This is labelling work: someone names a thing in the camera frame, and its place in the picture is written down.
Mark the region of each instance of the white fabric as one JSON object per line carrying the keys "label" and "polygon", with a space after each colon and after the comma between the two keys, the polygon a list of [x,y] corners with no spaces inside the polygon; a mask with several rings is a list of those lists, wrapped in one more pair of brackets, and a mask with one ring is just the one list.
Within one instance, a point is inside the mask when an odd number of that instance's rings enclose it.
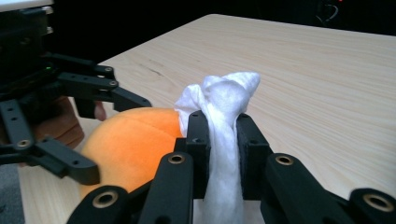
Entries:
{"label": "white fabric", "polygon": [[201,85],[188,86],[175,104],[184,136],[192,112],[202,110],[208,122],[211,151],[203,204],[205,224],[244,223],[235,123],[239,114],[247,111],[259,82],[260,75],[255,72],[207,76]]}

